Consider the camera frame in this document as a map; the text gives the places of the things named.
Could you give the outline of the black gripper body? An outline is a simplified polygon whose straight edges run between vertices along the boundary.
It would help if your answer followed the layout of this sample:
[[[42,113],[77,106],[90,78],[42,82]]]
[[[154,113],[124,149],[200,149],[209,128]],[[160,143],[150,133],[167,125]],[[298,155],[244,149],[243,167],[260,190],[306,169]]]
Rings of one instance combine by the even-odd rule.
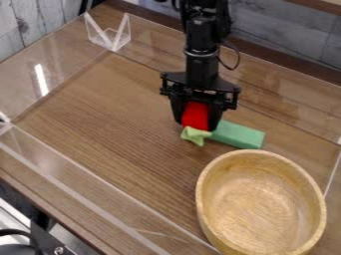
[[[183,51],[185,56],[181,72],[163,72],[160,94],[171,99],[171,94],[188,101],[211,104],[223,102],[224,110],[235,110],[240,87],[225,81],[217,74],[219,50],[209,53]]]

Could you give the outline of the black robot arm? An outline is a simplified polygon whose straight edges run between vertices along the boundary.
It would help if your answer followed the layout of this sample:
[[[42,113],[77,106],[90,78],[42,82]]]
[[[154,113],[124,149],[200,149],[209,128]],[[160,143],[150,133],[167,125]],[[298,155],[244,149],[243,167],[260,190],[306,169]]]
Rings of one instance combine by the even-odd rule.
[[[225,110],[235,110],[240,87],[224,80],[219,47],[229,34],[227,0],[171,0],[184,33],[184,70],[163,72],[160,94],[169,98],[173,120],[213,131]]]

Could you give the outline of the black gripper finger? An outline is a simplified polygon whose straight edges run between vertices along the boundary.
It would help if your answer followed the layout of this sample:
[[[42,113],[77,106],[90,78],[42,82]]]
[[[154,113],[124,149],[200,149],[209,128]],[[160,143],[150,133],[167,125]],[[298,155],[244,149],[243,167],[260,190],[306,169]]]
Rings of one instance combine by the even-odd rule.
[[[215,130],[223,112],[224,112],[223,102],[213,101],[208,105],[208,114],[207,114],[207,127],[208,127],[208,130]]]
[[[180,123],[183,108],[184,108],[184,98],[176,94],[169,95],[169,106],[173,120]]]

